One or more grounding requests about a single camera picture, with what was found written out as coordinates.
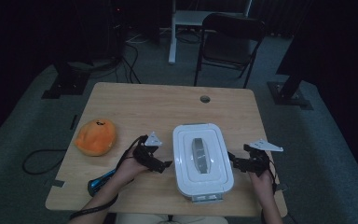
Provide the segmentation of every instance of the white lid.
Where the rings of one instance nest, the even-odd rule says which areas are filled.
[[[218,195],[234,185],[223,135],[215,124],[177,126],[173,153],[178,188],[193,202],[221,200]]]

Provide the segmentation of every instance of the chair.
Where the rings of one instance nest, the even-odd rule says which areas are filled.
[[[264,22],[224,13],[212,13],[202,22],[201,43],[194,86],[203,64],[241,70],[242,77],[249,65],[246,85],[251,75],[255,56],[265,36]]]

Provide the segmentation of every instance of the orange plush toy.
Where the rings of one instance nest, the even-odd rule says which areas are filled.
[[[81,127],[75,145],[88,156],[102,156],[115,144],[116,127],[109,119],[94,119]]]

